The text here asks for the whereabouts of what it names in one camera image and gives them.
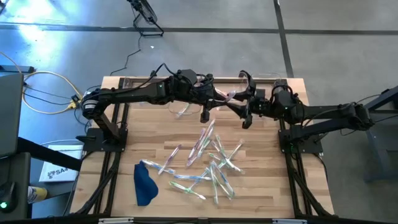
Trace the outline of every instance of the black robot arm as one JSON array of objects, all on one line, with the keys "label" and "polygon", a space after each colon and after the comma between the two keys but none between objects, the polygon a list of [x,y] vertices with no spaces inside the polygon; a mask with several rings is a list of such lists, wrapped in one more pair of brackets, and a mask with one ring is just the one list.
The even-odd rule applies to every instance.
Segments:
[{"label": "black robot arm", "polygon": [[[93,119],[103,130],[105,139],[118,138],[118,127],[104,115],[107,106],[113,103],[148,102],[154,105],[165,105],[169,102],[182,101],[201,105],[203,111],[200,121],[209,120],[210,110],[227,106],[244,120],[243,128],[250,127],[252,114],[267,116],[274,119],[284,119],[291,124],[290,140],[305,138],[314,134],[326,133],[338,129],[367,130],[373,122],[368,109],[360,104],[348,103],[336,106],[305,106],[291,87],[275,83],[269,100],[264,89],[257,89],[256,82],[245,71],[241,71],[248,79],[245,91],[236,93],[233,97],[238,101],[246,101],[245,105],[225,102],[225,97],[219,94],[213,86],[213,75],[200,75],[204,79],[198,83],[193,70],[179,70],[176,74],[147,86],[116,90],[97,89],[86,95],[82,102],[83,116]],[[307,127],[305,120],[331,119]]]}]

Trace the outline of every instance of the blue cloth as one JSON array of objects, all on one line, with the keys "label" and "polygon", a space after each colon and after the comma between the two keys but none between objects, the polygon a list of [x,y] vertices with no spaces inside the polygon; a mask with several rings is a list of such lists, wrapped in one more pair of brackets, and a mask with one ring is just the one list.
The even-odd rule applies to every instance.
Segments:
[{"label": "blue cloth", "polygon": [[149,177],[148,169],[142,161],[134,166],[134,184],[138,206],[147,206],[159,193],[159,189],[154,180]]}]

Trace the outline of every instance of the wooden table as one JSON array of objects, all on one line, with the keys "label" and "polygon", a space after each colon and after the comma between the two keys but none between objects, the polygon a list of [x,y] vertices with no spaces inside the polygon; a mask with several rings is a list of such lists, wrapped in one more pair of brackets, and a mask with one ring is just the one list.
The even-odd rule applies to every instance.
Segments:
[{"label": "wooden table", "polygon": [[[120,77],[104,77],[102,87],[118,86]],[[233,88],[242,89],[237,78],[220,78],[215,86],[223,91]],[[301,78],[290,78],[288,84],[295,93],[299,94],[304,104],[308,104],[304,81]],[[270,84],[257,84],[258,88],[265,88],[267,98],[271,92]],[[200,136],[201,128],[210,122],[201,124],[200,107],[190,107],[191,115],[176,118],[177,112],[183,105],[181,102],[168,106],[150,105],[148,103],[131,103],[128,114],[129,135],[126,150],[122,153],[116,184],[112,216],[129,217],[236,217],[236,218],[280,218],[294,217],[292,199],[290,196],[284,155],[280,152],[277,131],[279,122],[270,118],[253,118],[249,129],[242,129],[242,121],[227,108],[211,110],[211,119],[216,119],[215,133],[229,154],[240,139],[245,140],[243,147],[234,157],[234,164],[244,169],[241,175],[223,168],[228,181],[236,193],[236,197],[229,201],[219,189],[219,205],[213,202],[213,189],[210,181],[198,184],[194,191],[204,195],[207,200],[184,194],[169,185],[175,180],[170,174],[157,175],[157,170],[148,167],[150,177],[156,182],[159,194],[146,207],[138,207],[134,189],[134,165],[140,159],[148,159],[163,164],[178,144],[183,147],[170,167],[178,174],[200,175],[211,161],[207,152],[216,152],[212,146],[208,147],[199,161],[195,161],[189,168],[185,167],[188,154]],[[119,110],[119,119],[123,107]],[[106,110],[111,118],[113,105]],[[98,185],[103,163],[103,152],[95,152],[83,161],[78,179],[71,212],[77,211],[89,199]],[[308,188],[326,210],[333,213],[325,171],[321,162],[311,154],[303,154],[303,164]],[[191,181],[176,180],[179,184],[189,187]],[[108,189],[104,191],[101,210],[104,209]],[[302,193],[298,191],[302,204]]]}]

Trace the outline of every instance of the concrete floor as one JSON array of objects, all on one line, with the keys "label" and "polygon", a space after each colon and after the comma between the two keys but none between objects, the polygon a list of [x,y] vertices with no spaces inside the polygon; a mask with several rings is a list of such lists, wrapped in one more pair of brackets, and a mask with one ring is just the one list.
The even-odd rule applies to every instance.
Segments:
[{"label": "concrete floor", "polygon": [[[278,28],[272,0],[149,2],[164,27]],[[396,30],[398,24],[398,2],[393,0],[280,0],[280,6],[286,29]],[[35,7],[45,10],[30,11]],[[122,0],[9,0],[0,14],[0,23],[5,24],[131,27],[132,19],[128,4]],[[0,30],[0,50],[20,65],[61,73],[84,91],[121,68],[126,55],[137,50],[138,38],[135,32],[41,31],[22,26],[19,30]],[[398,84],[396,35],[287,35],[287,44],[294,77],[305,79],[312,105],[356,101]],[[254,75],[275,72],[287,76],[279,34],[173,32],[164,38],[142,38],[141,49],[131,57],[128,69],[117,75],[148,75],[166,62],[174,70],[192,68],[218,77],[234,77],[241,69]],[[9,62],[0,58],[0,63]],[[48,75],[38,75],[29,84],[65,96],[73,93],[66,83]],[[59,109],[29,101],[43,110]],[[22,105],[23,138],[40,143],[71,139],[83,133],[83,126],[75,121],[72,111],[49,116]],[[341,137],[335,132],[322,143],[336,214],[398,222],[397,182],[363,181],[369,161],[373,160],[365,134]],[[41,165],[40,161],[32,162],[33,179],[38,179]],[[36,203],[33,216],[60,215],[65,204],[66,196]]]}]

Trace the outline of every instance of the yellow cable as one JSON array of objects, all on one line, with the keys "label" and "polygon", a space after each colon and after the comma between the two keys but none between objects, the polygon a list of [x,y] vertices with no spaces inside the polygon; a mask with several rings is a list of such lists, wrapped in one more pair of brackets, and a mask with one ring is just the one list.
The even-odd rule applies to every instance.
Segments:
[{"label": "yellow cable", "polygon": [[[6,54],[4,54],[3,52],[0,52],[0,54],[3,55],[3,56],[5,56],[7,59],[9,59],[9,60],[15,65],[15,67],[18,69],[18,72],[19,72],[20,74],[22,74],[22,72],[21,72],[19,66],[17,65],[17,63],[15,63],[15,61],[13,61],[13,59],[11,59],[10,57],[8,57],[8,56],[7,56]],[[48,73],[48,74],[56,75],[56,76],[58,76],[58,77],[60,77],[60,78],[63,78],[65,81],[67,81],[67,83],[69,83],[70,86],[72,86],[72,88],[73,88],[74,91],[77,93],[77,95],[78,95],[78,97],[79,97],[79,99],[80,99],[80,101],[81,101],[82,96],[81,96],[81,94],[79,93],[79,91],[76,89],[76,87],[75,87],[67,78],[65,78],[64,76],[59,75],[59,74],[57,74],[57,73],[54,73],[54,72],[47,72],[47,71],[38,71],[38,72],[34,72],[34,73],[31,73],[31,74],[25,75],[24,81],[26,81],[29,77],[31,77],[31,76],[33,76],[33,75],[36,75],[36,74],[40,74],[40,73]],[[61,111],[56,111],[56,112],[39,111],[39,110],[37,110],[37,109],[31,107],[31,105],[29,105],[29,104],[26,102],[26,100],[25,100],[25,94],[24,94],[24,93],[25,93],[25,89],[22,91],[22,101],[25,103],[25,105],[26,105],[28,108],[30,108],[31,110],[36,111],[36,112],[38,112],[38,113],[42,113],[42,114],[59,114],[59,113],[63,113],[63,112],[65,112],[65,111],[69,110],[69,109],[72,109],[72,108],[75,108],[75,107],[76,107],[76,103],[73,102],[73,101],[71,101],[71,103],[70,103],[64,110],[61,110]]]}]

